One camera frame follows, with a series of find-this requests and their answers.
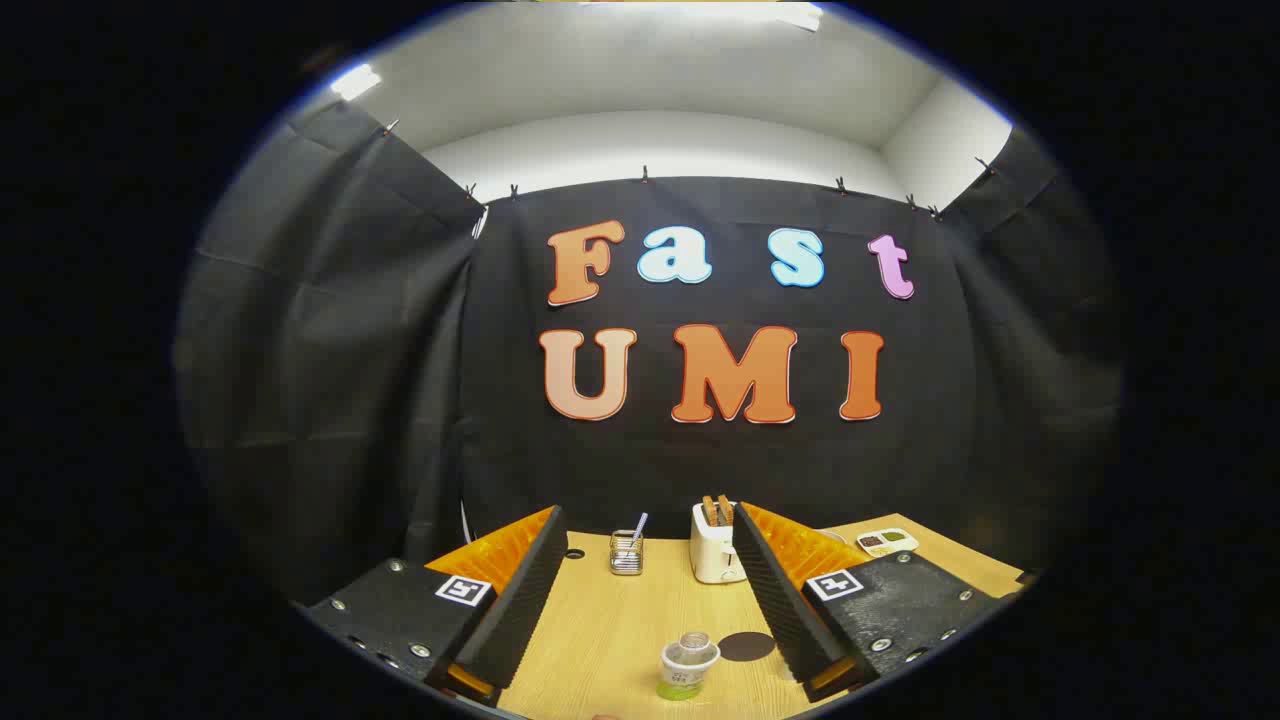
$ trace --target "wooden table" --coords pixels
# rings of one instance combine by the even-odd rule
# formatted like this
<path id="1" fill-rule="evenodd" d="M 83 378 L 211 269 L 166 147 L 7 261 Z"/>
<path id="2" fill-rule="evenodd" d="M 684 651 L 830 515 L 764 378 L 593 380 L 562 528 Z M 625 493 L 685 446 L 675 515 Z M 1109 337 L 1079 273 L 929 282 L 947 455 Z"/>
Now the wooden table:
<path id="1" fill-rule="evenodd" d="M 884 515 L 829 528 L 846 541 L 859 533 L 902 528 L 920 542 L 916 552 L 1000 597 L 1021 585 L 1018 568 L 950 541 L 902 515 Z M 703 692 L 672 702 L 657 694 L 663 646 L 700 630 L 712 642 L 732 633 L 769 633 L 746 580 L 707 585 L 694 579 L 687 539 L 645 539 L 644 573 L 609 573 L 608 536 L 568 533 L 568 546 L 586 556 L 561 565 L 547 606 L 512 685 L 498 707 L 532 720 L 621 720 L 722 717 L 782 720 L 831 702 L 810 703 L 791 679 L 777 648 L 753 662 L 721 660 Z"/>

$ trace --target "pink letter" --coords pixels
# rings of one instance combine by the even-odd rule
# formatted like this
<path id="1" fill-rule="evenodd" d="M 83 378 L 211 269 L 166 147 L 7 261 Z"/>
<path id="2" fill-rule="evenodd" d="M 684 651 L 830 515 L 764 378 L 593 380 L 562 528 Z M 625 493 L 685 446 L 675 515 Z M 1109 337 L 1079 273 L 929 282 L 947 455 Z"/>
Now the pink letter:
<path id="1" fill-rule="evenodd" d="M 868 242 L 867 250 L 870 250 L 876 261 L 879 263 L 881 282 L 884 283 L 884 290 L 899 300 L 911 297 L 911 293 L 915 292 L 915 284 L 902 279 L 902 268 L 899 266 L 899 263 L 906 263 L 906 250 L 893 245 L 893 238 L 887 234 Z"/>

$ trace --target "toaster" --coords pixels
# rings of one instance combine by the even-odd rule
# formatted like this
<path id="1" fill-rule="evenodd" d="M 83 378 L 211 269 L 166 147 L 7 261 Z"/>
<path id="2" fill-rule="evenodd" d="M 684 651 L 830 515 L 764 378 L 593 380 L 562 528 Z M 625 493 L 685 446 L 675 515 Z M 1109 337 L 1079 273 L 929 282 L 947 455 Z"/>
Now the toaster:
<path id="1" fill-rule="evenodd" d="M 733 525 L 712 527 L 707 523 L 703 506 L 694 505 L 692 524 L 689 530 L 689 560 L 694 577 L 700 583 L 722 584 L 746 579 L 742 562 L 733 550 Z"/>

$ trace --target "metal cup holder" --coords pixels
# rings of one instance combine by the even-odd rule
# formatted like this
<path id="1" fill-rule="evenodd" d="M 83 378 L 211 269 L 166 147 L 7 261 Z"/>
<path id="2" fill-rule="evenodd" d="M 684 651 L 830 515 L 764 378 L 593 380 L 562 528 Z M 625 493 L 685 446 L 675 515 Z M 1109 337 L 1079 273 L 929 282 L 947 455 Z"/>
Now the metal cup holder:
<path id="1" fill-rule="evenodd" d="M 609 570 L 614 575 L 639 575 L 644 570 L 644 536 L 613 530 L 609 536 Z"/>

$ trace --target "dark circle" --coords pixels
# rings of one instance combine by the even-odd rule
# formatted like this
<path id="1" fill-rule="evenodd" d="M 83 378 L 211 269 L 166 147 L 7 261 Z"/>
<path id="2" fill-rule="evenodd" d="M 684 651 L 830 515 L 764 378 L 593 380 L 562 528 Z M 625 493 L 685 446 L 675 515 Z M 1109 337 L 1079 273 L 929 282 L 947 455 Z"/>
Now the dark circle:
<path id="1" fill-rule="evenodd" d="M 764 633 L 733 633 L 719 642 L 721 657 L 750 662 L 773 652 L 776 644 L 773 638 Z"/>

